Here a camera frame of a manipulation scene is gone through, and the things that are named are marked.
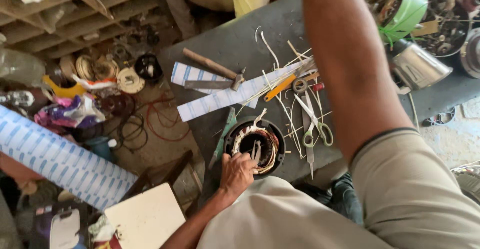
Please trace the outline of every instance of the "green scissors handle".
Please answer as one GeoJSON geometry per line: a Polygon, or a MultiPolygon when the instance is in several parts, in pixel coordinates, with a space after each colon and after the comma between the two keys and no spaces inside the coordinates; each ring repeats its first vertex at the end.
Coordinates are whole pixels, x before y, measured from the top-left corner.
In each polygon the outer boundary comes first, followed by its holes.
{"type": "MultiPolygon", "coordinates": [[[[325,123],[322,123],[322,122],[318,122],[317,129],[320,132],[320,137],[322,138],[321,140],[323,141],[323,144],[327,147],[332,146],[332,144],[333,144],[333,134],[332,134],[332,130],[330,130],[328,125],[325,124],[325,123]],[[324,129],[328,133],[328,137],[330,138],[330,142],[327,142],[327,136],[325,135],[324,129]]],[[[314,138],[314,135],[312,134],[312,130],[309,128],[309,130],[307,132],[305,132],[305,134],[303,135],[303,138],[301,140],[303,146],[305,146],[307,148],[312,148],[314,146],[313,145],[314,144],[314,139],[313,138],[314,138]]]]}
{"type": "Polygon", "coordinates": [[[323,140],[323,144],[327,147],[332,146],[332,144],[333,144],[333,134],[332,134],[332,130],[330,130],[328,125],[325,124],[325,123],[322,123],[322,122],[318,122],[318,131],[320,132],[320,137],[323,140]],[[327,142],[327,136],[325,135],[324,128],[326,129],[326,131],[328,133],[328,137],[330,138],[330,142],[327,142]]]}
{"type": "Polygon", "coordinates": [[[307,147],[307,148],[312,148],[314,145],[314,135],[312,134],[311,130],[308,130],[307,132],[305,132],[305,134],[303,135],[303,138],[302,138],[302,144],[303,146],[307,147]]]}

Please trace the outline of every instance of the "scissors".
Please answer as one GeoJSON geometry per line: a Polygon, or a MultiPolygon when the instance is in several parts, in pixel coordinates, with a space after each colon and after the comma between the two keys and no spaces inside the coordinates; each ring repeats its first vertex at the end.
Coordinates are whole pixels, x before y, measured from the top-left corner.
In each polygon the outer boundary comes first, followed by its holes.
{"type": "Polygon", "coordinates": [[[314,126],[317,128],[318,132],[320,133],[320,137],[323,140],[323,144],[327,147],[332,146],[332,144],[333,144],[332,130],[330,130],[330,128],[328,127],[327,124],[318,121],[317,117],[315,117],[315,113],[313,112],[314,108],[311,105],[312,102],[310,101],[310,96],[308,95],[308,92],[305,92],[305,96],[307,98],[307,105],[308,106],[305,105],[305,103],[303,103],[303,101],[297,96],[297,94],[295,94],[295,98],[300,103],[300,105],[303,107],[303,109],[308,114],[308,116],[310,116],[310,119],[311,119],[311,124],[310,124],[307,132],[305,132],[305,134],[303,135],[303,138],[302,138],[303,146],[305,146],[307,148],[311,148],[311,147],[314,146],[313,145],[314,144],[314,139],[313,139],[314,136],[312,134],[312,130],[314,129],[314,126]],[[327,136],[325,135],[324,129],[328,133],[328,136],[330,138],[330,142],[327,142],[327,136]]]}

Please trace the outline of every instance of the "hammer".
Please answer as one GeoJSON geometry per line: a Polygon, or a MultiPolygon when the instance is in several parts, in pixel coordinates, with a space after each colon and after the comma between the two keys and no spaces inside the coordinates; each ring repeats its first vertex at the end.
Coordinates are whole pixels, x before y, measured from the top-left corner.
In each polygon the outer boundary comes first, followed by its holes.
{"type": "Polygon", "coordinates": [[[212,60],[208,59],[208,58],[205,58],[199,54],[196,54],[195,52],[187,49],[187,48],[183,48],[183,55],[189,57],[190,59],[194,60],[195,62],[198,62],[208,68],[210,68],[214,73],[216,74],[219,74],[223,77],[226,77],[227,79],[230,79],[230,80],[233,80],[233,83],[231,85],[231,89],[233,91],[237,91],[240,84],[242,84],[245,79],[243,78],[243,73],[245,72],[245,69],[242,70],[242,72],[240,74],[237,74],[233,71],[231,71],[230,69],[224,67],[224,66],[221,66],[219,65],[218,63],[216,62],[213,62],[212,60]]]}

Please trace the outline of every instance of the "green plastic bucket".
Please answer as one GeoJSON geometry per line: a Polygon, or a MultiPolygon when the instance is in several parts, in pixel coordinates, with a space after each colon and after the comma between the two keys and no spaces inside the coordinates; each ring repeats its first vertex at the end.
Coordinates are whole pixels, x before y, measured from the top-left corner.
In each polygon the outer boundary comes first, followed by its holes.
{"type": "Polygon", "coordinates": [[[427,11],[428,0],[402,0],[400,8],[393,19],[383,28],[379,28],[386,43],[404,38],[420,23],[427,11]]]}

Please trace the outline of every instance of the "insulation paper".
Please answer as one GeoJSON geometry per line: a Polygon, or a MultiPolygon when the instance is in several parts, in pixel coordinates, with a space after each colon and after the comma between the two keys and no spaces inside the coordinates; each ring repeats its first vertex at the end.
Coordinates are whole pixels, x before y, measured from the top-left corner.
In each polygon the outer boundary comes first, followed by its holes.
{"type": "MultiPolygon", "coordinates": [[[[170,81],[172,83],[185,86],[186,80],[216,80],[216,81],[226,81],[229,80],[219,75],[212,74],[205,70],[201,70],[195,67],[188,66],[183,63],[175,62],[172,71],[172,77],[170,81]]],[[[194,89],[200,93],[213,94],[220,92],[221,89],[194,89]]],[[[250,101],[246,106],[255,108],[257,106],[258,98],[250,101]]]]}
{"type": "Polygon", "coordinates": [[[0,151],[99,210],[118,203],[137,179],[1,105],[0,151]]]}
{"type": "MultiPolygon", "coordinates": [[[[297,62],[289,66],[286,66],[284,68],[280,68],[278,70],[268,73],[266,75],[268,82],[283,76],[284,74],[294,70],[295,68],[298,68],[301,64],[302,62],[297,62]]],[[[237,92],[233,91],[230,88],[227,88],[225,90],[220,90],[216,93],[212,93],[202,98],[193,100],[187,104],[179,105],[177,109],[180,113],[180,117],[182,118],[183,122],[186,122],[196,117],[200,117],[201,115],[217,110],[219,108],[244,102],[248,100],[250,97],[252,97],[253,95],[255,95],[256,93],[260,92],[260,90],[264,86],[268,85],[267,79],[265,79],[265,76],[261,75],[260,77],[256,77],[254,79],[243,82],[238,88],[237,92]]]]}

